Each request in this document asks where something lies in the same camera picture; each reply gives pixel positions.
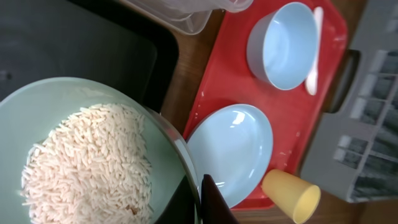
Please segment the yellow cup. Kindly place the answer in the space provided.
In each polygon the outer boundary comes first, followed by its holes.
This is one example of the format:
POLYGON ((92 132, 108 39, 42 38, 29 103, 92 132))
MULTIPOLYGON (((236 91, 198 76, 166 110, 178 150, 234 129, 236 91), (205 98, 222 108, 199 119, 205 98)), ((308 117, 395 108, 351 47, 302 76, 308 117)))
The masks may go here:
POLYGON ((294 223, 305 223, 317 209, 321 197, 317 185, 277 169, 265 175, 261 188, 294 223))

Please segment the light blue plate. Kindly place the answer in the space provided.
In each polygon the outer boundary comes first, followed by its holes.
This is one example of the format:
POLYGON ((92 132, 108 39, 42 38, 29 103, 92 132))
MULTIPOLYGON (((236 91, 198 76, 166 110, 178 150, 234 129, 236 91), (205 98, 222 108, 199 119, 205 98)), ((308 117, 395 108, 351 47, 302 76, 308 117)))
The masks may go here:
POLYGON ((273 133, 261 110, 235 104, 207 116, 191 133, 187 145, 198 179, 210 175, 227 206, 233 208, 265 174, 273 133))

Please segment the white plastic spoon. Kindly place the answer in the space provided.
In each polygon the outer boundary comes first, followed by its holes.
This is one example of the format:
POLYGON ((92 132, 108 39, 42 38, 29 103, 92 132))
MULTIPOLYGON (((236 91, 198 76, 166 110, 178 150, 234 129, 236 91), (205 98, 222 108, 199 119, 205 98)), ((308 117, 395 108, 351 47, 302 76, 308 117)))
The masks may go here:
POLYGON ((321 47, 321 39, 322 39, 322 26, 323 26, 323 8, 318 6, 313 10, 313 16, 317 27, 317 52, 315 54, 315 58, 313 61, 312 68, 305 80, 305 88, 309 95, 315 96, 317 93, 317 83, 318 83, 318 60, 320 54, 321 47))

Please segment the small blue bowl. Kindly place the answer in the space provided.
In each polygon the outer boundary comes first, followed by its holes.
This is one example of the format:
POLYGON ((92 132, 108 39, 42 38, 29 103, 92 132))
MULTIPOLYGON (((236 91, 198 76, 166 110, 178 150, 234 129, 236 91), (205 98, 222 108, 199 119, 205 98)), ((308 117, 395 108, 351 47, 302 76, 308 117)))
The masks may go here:
POLYGON ((319 49, 312 10, 290 2, 252 28, 246 60, 253 75, 279 90, 292 90, 307 78, 319 49))

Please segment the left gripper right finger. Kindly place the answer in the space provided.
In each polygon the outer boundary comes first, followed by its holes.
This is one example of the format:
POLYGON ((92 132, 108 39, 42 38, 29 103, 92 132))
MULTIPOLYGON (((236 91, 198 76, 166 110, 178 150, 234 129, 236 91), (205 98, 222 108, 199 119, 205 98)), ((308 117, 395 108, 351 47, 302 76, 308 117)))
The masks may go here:
POLYGON ((203 224, 239 224, 209 174, 201 183, 201 217, 203 224))

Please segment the green bowl with rice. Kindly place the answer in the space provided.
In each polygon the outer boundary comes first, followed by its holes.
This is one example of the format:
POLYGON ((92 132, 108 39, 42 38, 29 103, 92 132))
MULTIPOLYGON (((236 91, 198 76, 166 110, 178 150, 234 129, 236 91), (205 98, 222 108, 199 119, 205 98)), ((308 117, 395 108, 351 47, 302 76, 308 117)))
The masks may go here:
POLYGON ((181 135, 154 110, 107 85, 82 78, 49 78, 28 84, 1 102, 1 222, 31 223, 24 205, 22 170, 35 143, 71 114, 97 104, 130 106, 144 117, 143 137, 155 223, 166 209, 181 180, 186 176, 195 201, 195 223, 200 223, 197 177, 187 156, 181 135))

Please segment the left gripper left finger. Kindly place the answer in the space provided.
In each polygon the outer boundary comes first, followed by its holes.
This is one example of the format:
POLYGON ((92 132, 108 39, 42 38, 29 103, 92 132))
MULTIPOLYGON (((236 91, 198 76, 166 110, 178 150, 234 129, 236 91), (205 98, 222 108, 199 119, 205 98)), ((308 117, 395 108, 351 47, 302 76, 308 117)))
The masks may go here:
POLYGON ((155 224, 194 224, 195 201, 185 176, 155 224))

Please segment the white rice pile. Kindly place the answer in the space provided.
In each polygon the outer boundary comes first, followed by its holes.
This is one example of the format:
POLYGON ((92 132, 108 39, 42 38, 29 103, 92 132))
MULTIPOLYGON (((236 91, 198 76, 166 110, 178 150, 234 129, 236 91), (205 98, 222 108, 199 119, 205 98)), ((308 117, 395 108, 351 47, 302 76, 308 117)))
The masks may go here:
POLYGON ((144 115, 122 104, 82 108, 30 149, 22 170, 31 223, 149 223, 144 115))

